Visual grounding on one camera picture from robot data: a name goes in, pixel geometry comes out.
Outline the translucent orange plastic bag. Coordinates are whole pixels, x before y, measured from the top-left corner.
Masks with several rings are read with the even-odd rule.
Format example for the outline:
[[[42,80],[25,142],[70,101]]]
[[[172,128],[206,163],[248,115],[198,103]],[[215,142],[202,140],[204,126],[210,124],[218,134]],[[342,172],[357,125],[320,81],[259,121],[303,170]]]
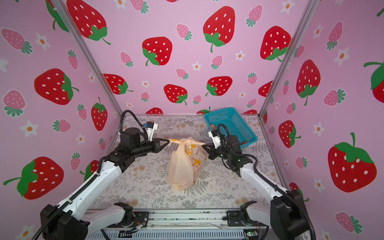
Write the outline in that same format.
[[[169,166],[169,183],[176,191],[184,191],[193,186],[201,175],[208,153],[205,145],[193,138],[170,139],[171,144],[178,145],[172,152]]]

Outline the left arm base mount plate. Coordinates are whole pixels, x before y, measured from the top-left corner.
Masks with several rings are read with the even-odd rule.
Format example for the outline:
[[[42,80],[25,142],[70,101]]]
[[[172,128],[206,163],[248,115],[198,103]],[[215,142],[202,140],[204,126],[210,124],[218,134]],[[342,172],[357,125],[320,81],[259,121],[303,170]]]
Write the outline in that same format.
[[[128,214],[127,217],[124,217],[123,220],[117,224],[109,225],[108,228],[126,228],[126,229],[134,229],[137,226],[141,228],[146,228],[149,220],[150,212],[137,212],[134,211]]]

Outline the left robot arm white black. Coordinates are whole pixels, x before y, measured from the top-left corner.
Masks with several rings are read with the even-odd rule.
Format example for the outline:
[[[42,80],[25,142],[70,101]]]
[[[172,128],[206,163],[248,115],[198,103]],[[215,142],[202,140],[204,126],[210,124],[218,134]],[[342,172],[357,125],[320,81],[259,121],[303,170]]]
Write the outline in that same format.
[[[128,128],[121,133],[121,142],[107,156],[102,157],[99,166],[77,190],[56,206],[47,205],[41,211],[42,226],[33,236],[34,240],[84,240],[104,228],[133,221],[133,208],[118,202],[91,217],[85,213],[104,189],[118,178],[135,160],[149,153],[159,153],[169,140],[147,136],[147,131]]]

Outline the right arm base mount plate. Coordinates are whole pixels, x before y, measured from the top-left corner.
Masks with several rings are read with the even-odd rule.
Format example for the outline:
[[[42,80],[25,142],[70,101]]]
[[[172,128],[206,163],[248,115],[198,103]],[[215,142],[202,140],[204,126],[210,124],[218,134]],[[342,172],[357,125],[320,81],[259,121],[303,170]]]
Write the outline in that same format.
[[[222,220],[227,222],[229,227],[243,227],[249,225],[243,218],[241,211],[226,211],[226,215],[222,217]]]

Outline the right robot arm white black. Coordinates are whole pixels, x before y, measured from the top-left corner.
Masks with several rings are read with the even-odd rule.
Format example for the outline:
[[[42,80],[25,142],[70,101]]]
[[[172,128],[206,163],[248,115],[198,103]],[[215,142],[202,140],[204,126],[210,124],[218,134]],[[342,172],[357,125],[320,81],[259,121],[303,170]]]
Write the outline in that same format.
[[[309,237],[311,240],[317,238],[303,197],[298,191],[289,191],[277,185],[259,171],[258,159],[242,152],[237,136],[224,136],[215,131],[209,132],[209,136],[212,138],[212,143],[203,145],[209,154],[209,159],[225,160],[232,172],[249,182],[270,202],[270,209],[266,211],[264,218],[262,210],[256,203],[247,205],[245,207],[247,220],[261,222],[272,228],[280,240],[294,240],[297,237]]]

